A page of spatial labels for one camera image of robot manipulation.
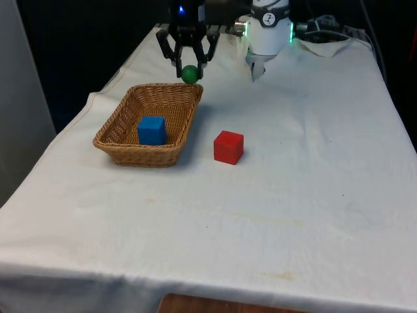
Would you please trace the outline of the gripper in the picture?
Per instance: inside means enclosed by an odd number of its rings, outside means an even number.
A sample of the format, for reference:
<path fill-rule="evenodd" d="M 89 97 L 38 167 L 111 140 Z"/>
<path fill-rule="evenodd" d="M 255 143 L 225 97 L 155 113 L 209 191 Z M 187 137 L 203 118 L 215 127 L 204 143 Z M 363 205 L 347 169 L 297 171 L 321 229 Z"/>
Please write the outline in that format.
<path fill-rule="evenodd" d="M 197 78 L 203 77 L 203 67 L 212 60 L 220 33 L 207 31 L 205 24 L 204 0 L 172 0 L 169 2 L 169 30 L 161 29 L 156 38 L 163 56 L 169 59 L 176 68 L 178 78 L 182 77 L 182 49 L 184 46 L 183 31 L 190 32 L 190 43 L 197 59 Z M 168 36 L 175 41 L 172 49 Z M 206 38 L 209 43 L 208 52 L 204 52 L 202 40 Z"/>

